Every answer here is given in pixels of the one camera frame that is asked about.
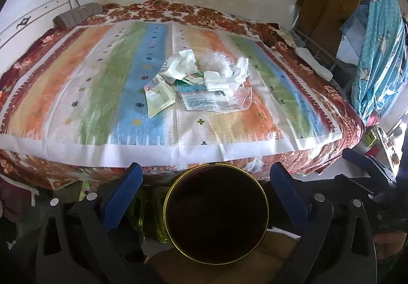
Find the person right hand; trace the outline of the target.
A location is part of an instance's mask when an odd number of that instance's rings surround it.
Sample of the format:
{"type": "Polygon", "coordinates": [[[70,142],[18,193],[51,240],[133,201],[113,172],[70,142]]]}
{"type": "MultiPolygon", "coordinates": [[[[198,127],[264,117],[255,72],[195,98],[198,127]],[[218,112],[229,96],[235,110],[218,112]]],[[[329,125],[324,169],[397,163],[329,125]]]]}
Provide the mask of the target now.
{"type": "Polygon", "coordinates": [[[404,231],[376,234],[373,237],[373,242],[376,246],[377,259],[387,259],[399,253],[404,246],[406,238],[407,234],[404,231]]]}

